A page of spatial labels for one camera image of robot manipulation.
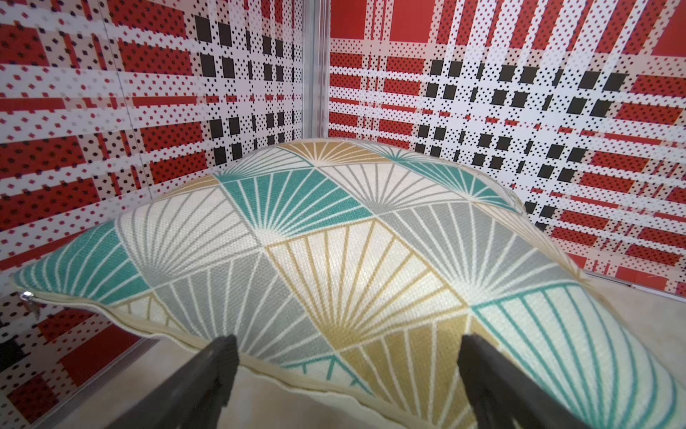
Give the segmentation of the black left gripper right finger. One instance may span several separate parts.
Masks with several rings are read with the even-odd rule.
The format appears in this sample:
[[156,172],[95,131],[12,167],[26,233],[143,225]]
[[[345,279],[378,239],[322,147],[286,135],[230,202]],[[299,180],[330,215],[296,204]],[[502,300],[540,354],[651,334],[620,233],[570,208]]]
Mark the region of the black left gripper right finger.
[[457,366],[480,428],[585,428],[477,334],[462,337]]

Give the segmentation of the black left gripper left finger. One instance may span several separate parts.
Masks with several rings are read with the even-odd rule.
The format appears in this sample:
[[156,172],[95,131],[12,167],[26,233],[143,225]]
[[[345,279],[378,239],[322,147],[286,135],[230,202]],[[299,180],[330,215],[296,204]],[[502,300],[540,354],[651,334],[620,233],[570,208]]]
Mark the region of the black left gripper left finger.
[[213,340],[110,428],[216,428],[239,367],[237,338]]

